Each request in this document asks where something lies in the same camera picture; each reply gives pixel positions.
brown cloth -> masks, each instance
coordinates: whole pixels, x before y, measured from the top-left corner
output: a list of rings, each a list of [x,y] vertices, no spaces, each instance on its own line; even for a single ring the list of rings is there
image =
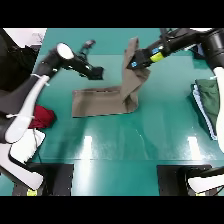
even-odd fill
[[[73,91],[73,117],[125,114],[137,109],[137,91],[148,79],[150,73],[148,69],[133,71],[126,68],[138,46],[137,37],[129,40],[128,48],[124,53],[121,86]]]

green table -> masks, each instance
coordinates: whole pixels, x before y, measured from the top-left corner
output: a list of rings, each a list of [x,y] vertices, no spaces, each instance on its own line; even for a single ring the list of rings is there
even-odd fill
[[[146,47],[158,39],[159,29],[47,30],[37,63],[58,42],[78,51],[86,40],[95,39],[90,63],[106,69],[104,81],[61,70],[38,100],[57,115],[54,126],[44,130],[41,158],[74,163],[72,195],[159,195],[158,164],[224,165],[223,153],[200,127],[188,99],[195,79],[212,76],[206,63],[193,60],[190,52],[178,52],[150,67],[134,113],[72,118],[72,90],[121,84],[123,52],[135,36],[140,47]],[[190,147],[189,137],[197,139],[199,149]]]

folded cloth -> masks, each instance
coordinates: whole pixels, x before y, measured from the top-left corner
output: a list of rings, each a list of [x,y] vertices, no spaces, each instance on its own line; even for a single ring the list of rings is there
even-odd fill
[[[36,105],[34,108],[34,119],[31,121],[29,128],[47,128],[54,119],[55,114],[53,110]]]
[[[200,99],[216,135],[216,121],[219,114],[219,88],[216,80],[198,79],[195,81],[200,93]]]
[[[196,101],[196,103],[197,103],[197,105],[198,105],[198,107],[199,107],[199,109],[200,109],[200,111],[201,111],[204,119],[205,119],[205,122],[206,122],[206,124],[208,126],[208,129],[209,129],[209,133],[210,133],[211,138],[213,140],[217,140],[217,136],[214,133],[212,124],[211,124],[211,122],[210,122],[207,114],[204,111],[204,108],[203,108],[203,105],[202,105],[202,102],[201,102],[201,98],[200,98],[200,93],[198,91],[197,85],[194,85],[193,96],[194,96],[194,99],[195,99],[195,101]]]
[[[18,142],[12,144],[10,155],[21,163],[27,162],[30,158],[32,158],[37,150],[37,147],[42,144],[44,138],[44,133],[37,130],[27,129],[23,137]]]
[[[126,68],[138,49],[138,45],[137,37],[130,39],[128,48],[124,53],[121,86],[73,91],[73,117],[124,114],[137,109],[137,91],[148,79],[150,73],[148,69],[132,71]]]

red cloth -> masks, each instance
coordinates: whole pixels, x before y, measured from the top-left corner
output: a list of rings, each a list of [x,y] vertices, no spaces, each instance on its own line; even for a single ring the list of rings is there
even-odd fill
[[[29,128],[47,128],[55,119],[55,114],[53,110],[48,110],[42,106],[36,105],[34,108],[34,117]]]

black bag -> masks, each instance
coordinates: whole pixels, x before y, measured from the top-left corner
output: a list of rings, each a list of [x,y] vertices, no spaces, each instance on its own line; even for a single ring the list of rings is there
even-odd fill
[[[0,90],[12,92],[30,77],[39,51],[20,48],[0,28]]]

